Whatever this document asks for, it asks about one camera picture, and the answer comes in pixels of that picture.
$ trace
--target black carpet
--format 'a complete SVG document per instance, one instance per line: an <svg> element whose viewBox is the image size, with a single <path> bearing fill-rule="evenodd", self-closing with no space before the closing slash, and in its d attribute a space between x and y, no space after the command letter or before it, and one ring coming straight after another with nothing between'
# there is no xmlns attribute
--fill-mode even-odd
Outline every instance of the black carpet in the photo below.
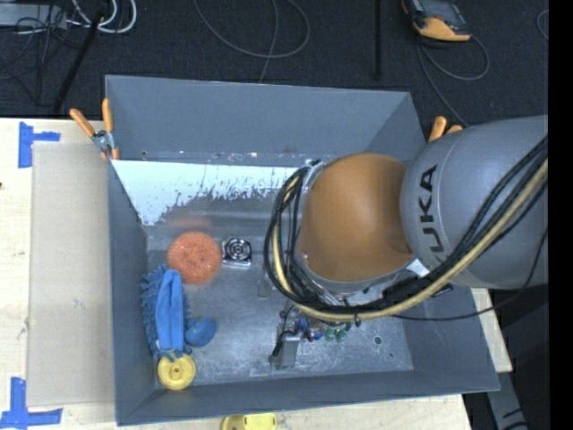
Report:
<svg viewBox="0 0 573 430"><path fill-rule="evenodd" d="M73 14L71 0L18 1L53 3ZM98 9L98 0L78 1L86 14ZM193 0L136 0L133 29L97 33L57 112L57 93L88 30L23 35L0 28L0 116L67 117L69 108L79 108L88 119L100 119L110 73L408 91L426 136L437 115L479 125L548 113L549 0L457 0L475 39L446 47L422 45L400 0L381 0L379 80L375 0L195 1L198 7ZM117 20L126 24L128 2L119 4ZM452 78L425 53L455 75L481 78ZM547 369L536 373L523 381L529 386L521 396L534 396L535 384L549 380Z"/></svg>

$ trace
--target yellow cap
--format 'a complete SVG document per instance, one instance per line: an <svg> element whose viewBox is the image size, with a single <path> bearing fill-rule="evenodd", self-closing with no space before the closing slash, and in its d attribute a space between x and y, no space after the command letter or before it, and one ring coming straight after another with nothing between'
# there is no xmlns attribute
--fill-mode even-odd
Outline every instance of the yellow cap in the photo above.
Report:
<svg viewBox="0 0 573 430"><path fill-rule="evenodd" d="M195 362L187 354L171 361L162 357L158 364L158 378L162 385L172 391L180 391L191 384L195 377Z"/></svg>
<svg viewBox="0 0 573 430"><path fill-rule="evenodd" d="M223 419L221 430L276 430L277 417L272 412L264 414L246 414Z"/></svg>

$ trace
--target kuka logo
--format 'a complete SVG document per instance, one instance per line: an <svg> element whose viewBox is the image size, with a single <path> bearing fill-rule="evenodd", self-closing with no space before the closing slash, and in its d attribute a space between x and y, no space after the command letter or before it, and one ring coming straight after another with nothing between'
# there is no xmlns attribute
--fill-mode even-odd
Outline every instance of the kuka logo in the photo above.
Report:
<svg viewBox="0 0 573 430"><path fill-rule="evenodd" d="M436 260L441 262L442 260L436 255L440 254L444 251L444 247L441 244L440 236L438 236L438 232L436 231L435 227L433 226L434 217L430 213L430 208L432 207L432 175L438 165L434 165L432 168L429 168L425 172L422 173L422 177L420 178L420 187L427 191L430 195L426 198L426 195L420 195L418 197L418 206L422 210L422 215L420 215L420 222L422 223L422 232L431 237L433 245L430 245L430 250L433 252L434 257Z"/></svg>

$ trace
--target gray metal tray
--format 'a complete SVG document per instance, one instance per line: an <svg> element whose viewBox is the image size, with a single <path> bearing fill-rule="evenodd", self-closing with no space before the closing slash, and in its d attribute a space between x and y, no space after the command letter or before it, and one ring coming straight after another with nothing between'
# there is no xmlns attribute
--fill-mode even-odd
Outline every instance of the gray metal tray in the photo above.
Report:
<svg viewBox="0 0 573 430"><path fill-rule="evenodd" d="M274 194L307 158L377 151L407 164L425 145L407 93L108 76L107 97L122 151L108 166L119 425L499 389L477 318L364 322L343 343L302 342L292 368L269 364L286 305L260 292ZM185 287L192 315L215 317L218 332L192 353L192 386L175 392L157 381L139 285L192 228L249 240L252 263ZM407 314L474 310L455 287Z"/></svg>

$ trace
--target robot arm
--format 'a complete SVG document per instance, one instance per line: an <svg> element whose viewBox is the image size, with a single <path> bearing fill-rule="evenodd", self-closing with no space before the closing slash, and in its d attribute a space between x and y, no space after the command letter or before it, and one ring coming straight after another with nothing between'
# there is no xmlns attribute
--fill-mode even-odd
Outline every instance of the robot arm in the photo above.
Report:
<svg viewBox="0 0 573 430"><path fill-rule="evenodd" d="M408 168L361 153L328 164L312 186L309 170L279 194L265 256L275 285L318 320L398 314L451 280L507 289L547 281L547 116L450 133ZM293 200L303 205L300 235L285 252L279 217ZM407 277L414 261L423 279ZM397 282L406 284L392 293ZM347 303L373 285L392 297Z"/></svg>

